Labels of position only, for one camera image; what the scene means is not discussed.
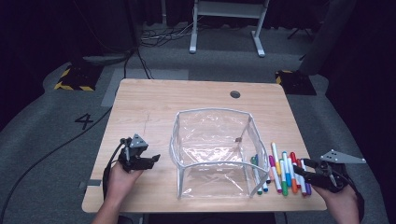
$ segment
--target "human hand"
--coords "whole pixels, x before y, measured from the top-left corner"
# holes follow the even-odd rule
[[[109,199],[113,203],[121,204],[131,191],[137,178],[139,178],[142,173],[142,170],[127,173],[122,169],[122,165],[117,161],[110,171],[106,200]]]
[[[312,188],[324,199],[329,212],[337,223],[360,223],[358,196],[352,187],[347,185],[337,193],[316,186],[312,186]]]

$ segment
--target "green marker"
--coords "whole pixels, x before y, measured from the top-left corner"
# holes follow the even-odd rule
[[[250,159],[250,162],[251,162],[253,165],[257,165],[256,157],[252,157],[252,158]],[[258,184],[260,184],[259,172],[257,171],[257,169],[256,169],[255,167],[252,167],[252,168],[253,168],[253,173],[254,173],[254,177],[255,177],[255,180],[256,180],[256,185],[258,185]],[[262,188],[259,188],[259,189],[257,190],[257,194],[262,195]]]
[[[280,170],[281,170],[281,177],[282,177],[282,183],[281,183],[281,187],[282,187],[282,194],[283,196],[288,196],[288,183],[286,182],[286,174],[285,174],[285,162],[283,161],[283,159],[279,160],[280,163]]]

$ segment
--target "gray carpet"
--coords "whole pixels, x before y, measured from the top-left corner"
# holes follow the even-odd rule
[[[250,30],[254,27],[204,30],[198,34],[195,54],[189,54],[189,36],[161,47],[141,47],[140,52],[155,77],[162,74],[166,78],[161,71],[176,71],[167,78],[275,83],[274,72],[298,68],[298,59],[310,46],[304,32],[288,40],[292,30],[262,30],[266,56],[259,58]],[[108,114],[101,117],[113,100],[108,95],[120,80],[123,63],[105,67],[96,91],[53,89],[67,65],[48,74],[43,82],[46,92],[26,106],[0,134],[0,203],[4,204],[14,183],[29,167],[83,132],[82,124],[75,123],[75,119],[88,113],[98,123],[54,151],[26,175],[10,198],[4,223],[89,223],[94,216],[81,209],[83,186],[90,178],[106,128]],[[134,55],[127,65],[127,77],[141,68]],[[361,157],[351,133],[324,95],[326,78],[316,75],[311,80],[317,96],[287,96],[310,156],[318,158],[335,149]],[[389,223],[380,188],[369,166],[349,164],[347,169],[366,201],[362,223]],[[288,223],[335,223],[327,211],[286,215]],[[142,217],[125,216],[134,223],[139,223]],[[286,223],[283,213],[276,213],[276,223]]]

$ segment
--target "purple marker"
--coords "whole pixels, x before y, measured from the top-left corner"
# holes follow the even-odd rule
[[[276,191],[278,193],[282,193],[282,188],[280,187],[280,182],[279,182],[279,175],[277,175],[276,172],[276,166],[275,166],[275,160],[273,156],[268,156],[268,159],[270,160],[270,164],[271,164],[271,169],[273,170],[274,173],[274,180],[275,180],[275,184],[276,184]]]
[[[304,160],[301,160],[301,167],[306,171],[306,167],[304,164]],[[305,189],[306,189],[306,194],[311,195],[312,190],[311,190],[311,185],[305,182]]]

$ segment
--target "black cable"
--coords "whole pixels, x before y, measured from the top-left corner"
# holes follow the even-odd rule
[[[353,182],[353,180],[349,176],[345,177],[345,176],[341,175],[340,173],[338,173],[338,172],[336,172],[334,170],[332,170],[332,172],[335,173],[336,175],[340,176],[341,178],[343,178],[348,183],[348,185],[350,187],[352,187],[353,190],[355,190],[356,193],[359,193],[358,189],[356,188],[355,183]]]
[[[122,57],[119,58],[115,58],[115,59],[105,59],[105,60],[98,60],[98,61],[94,61],[94,60],[90,60],[90,59],[85,59],[85,62],[93,65],[93,66],[108,66],[108,65],[112,65],[112,64],[116,64],[116,63],[122,63],[125,60],[127,60],[129,57],[129,53],[124,53],[124,55]]]
[[[142,56],[140,55],[140,51],[139,49],[137,50],[137,56],[139,56],[140,62],[142,63],[143,69],[145,70],[146,76],[148,79],[154,79],[154,77],[151,75],[151,71],[149,70],[149,68],[146,65],[146,61],[144,61],[142,59]]]
[[[44,157],[42,157],[40,160],[36,161],[33,165],[31,165],[29,167],[29,169],[27,169],[23,175],[20,176],[20,178],[17,180],[17,182],[15,182],[14,186],[12,187],[11,191],[8,193],[8,196],[6,198],[6,202],[3,205],[3,209],[1,212],[1,216],[0,216],[0,224],[3,224],[3,220],[4,220],[4,216],[6,213],[6,209],[7,209],[7,205],[9,200],[11,199],[12,194],[14,193],[15,189],[17,188],[17,186],[20,184],[20,182],[23,180],[23,178],[33,169],[35,168],[40,162],[42,162],[44,159],[46,159],[48,156],[50,156],[52,153],[56,152],[57,150],[59,150],[60,148],[68,145],[69,143],[73,142],[74,140],[78,139],[79,137],[81,137],[84,133],[86,133],[87,131],[89,131],[93,126],[95,126],[99,121],[101,121],[107,114],[108,112],[110,112],[112,107],[110,107],[107,112],[101,117],[99,118],[99,120],[97,120],[93,125],[91,125],[90,127],[88,127],[88,129],[86,129],[84,132],[79,133],[78,135],[76,135],[75,137],[73,137],[72,139],[68,140],[67,142],[61,144],[59,147],[56,147],[55,149],[53,149],[52,151],[50,151],[49,153],[47,153]]]
[[[128,61],[129,61],[129,59],[132,57],[133,54],[134,54],[134,53],[131,51],[131,52],[129,53],[129,55],[128,55],[128,58],[125,60],[125,63],[124,63],[124,78],[126,78],[126,65],[128,64]]]
[[[180,39],[182,37],[184,37],[185,35],[187,35],[187,32],[189,30],[191,30],[191,24],[187,25],[183,28],[171,28],[171,32],[165,33],[168,29],[164,30],[161,34],[156,34],[155,31],[153,30],[147,30],[144,31],[144,33],[142,34],[142,38],[141,38],[141,46],[144,47],[148,47],[148,48],[153,48],[153,47],[160,47],[166,43],[168,43],[171,40],[177,40]],[[145,35],[145,32],[149,32],[149,33],[154,33],[153,35]],[[147,40],[150,39],[155,39],[155,43],[149,43]]]
[[[285,218],[285,224],[288,224],[288,216],[286,215],[286,213],[283,213],[283,217]]]
[[[107,195],[107,182],[110,176],[111,164],[113,163],[113,159],[116,156],[117,152],[119,151],[120,147],[125,144],[125,140],[121,139],[120,144],[117,146],[116,150],[114,150],[113,155],[111,156],[110,160],[107,163],[105,170],[103,171],[102,176],[102,189],[103,189],[103,198],[106,198]]]

